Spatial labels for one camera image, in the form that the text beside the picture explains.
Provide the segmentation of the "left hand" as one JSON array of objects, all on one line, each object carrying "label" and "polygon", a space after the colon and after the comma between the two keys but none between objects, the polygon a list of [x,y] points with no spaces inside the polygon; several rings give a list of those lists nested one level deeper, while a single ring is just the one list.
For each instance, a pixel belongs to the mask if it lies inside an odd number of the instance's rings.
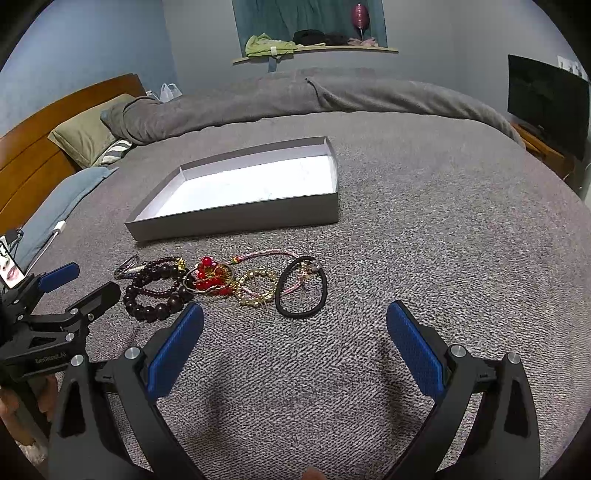
[{"label": "left hand", "polygon": [[40,414],[43,419],[52,420],[57,403],[58,381],[54,374],[35,378],[24,389],[19,391],[18,387],[1,388],[1,419],[4,425],[16,438],[22,432],[28,432],[25,416],[31,415],[32,423],[35,417]]}]

